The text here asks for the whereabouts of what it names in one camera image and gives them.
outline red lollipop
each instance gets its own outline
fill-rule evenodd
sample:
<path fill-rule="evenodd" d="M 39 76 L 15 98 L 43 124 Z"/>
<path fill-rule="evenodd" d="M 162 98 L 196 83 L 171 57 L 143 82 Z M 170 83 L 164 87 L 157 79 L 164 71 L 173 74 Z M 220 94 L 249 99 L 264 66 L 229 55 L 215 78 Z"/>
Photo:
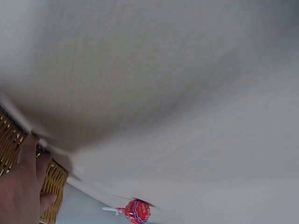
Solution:
<path fill-rule="evenodd" d="M 133 200 L 125 208 L 106 208 L 103 210 L 115 211 L 116 214 L 124 213 L 127 220 L 134 224 L 146 223 L 150 217 L 150 207 L 141 200 Z"/>

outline lollipop stick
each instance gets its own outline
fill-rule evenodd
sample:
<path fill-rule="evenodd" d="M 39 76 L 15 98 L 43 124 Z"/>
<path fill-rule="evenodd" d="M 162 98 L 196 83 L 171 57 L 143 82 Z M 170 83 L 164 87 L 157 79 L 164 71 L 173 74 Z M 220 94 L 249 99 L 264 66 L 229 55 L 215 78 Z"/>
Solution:
<path fill-rule="evenodd" d="M 103 207 L 102 209 L 105 210 L 105 211 L 115 211 L 115 212 L 118 212 L 117 209 L 115 209 L 115 208 L 110 208 L 110 207 Z"/>

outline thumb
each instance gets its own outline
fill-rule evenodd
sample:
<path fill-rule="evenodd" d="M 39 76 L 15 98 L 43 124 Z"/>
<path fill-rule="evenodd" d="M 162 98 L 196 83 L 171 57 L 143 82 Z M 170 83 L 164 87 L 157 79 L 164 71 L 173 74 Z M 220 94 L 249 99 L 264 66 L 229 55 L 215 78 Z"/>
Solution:
<path fill-rule="evenodd" d="M 39 199 L 39 215 L 42 216 L 45 211 L 56 201 L 57 196 L 54 194 L 46 194 Z"/>

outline gray wall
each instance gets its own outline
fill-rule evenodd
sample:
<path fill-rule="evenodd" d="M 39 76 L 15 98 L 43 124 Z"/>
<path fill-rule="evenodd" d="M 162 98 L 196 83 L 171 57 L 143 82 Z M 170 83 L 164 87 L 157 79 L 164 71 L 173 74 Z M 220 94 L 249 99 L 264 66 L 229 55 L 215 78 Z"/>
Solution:
<path fill-rule="evenodd" d="M 103 211 L 106 205 L 86 195 L 82 191 L 66 184 L 64 201 L 60 208 L 56 224 L 128 224 L 120 214 Z"/>

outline skin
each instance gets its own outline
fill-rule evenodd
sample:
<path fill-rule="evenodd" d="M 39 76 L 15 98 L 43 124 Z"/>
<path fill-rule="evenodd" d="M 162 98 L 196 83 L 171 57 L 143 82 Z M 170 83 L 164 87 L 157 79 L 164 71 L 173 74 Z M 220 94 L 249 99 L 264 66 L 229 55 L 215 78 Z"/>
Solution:
<path fill-rule="evenodd" d="M 36 158 L 38 139 L 28 136 L 20 149 L 17 165 L 0 178 L 0 223 L 37 224 L 55 202 L 54 194 L 40 197 L 51 154 Z"/>

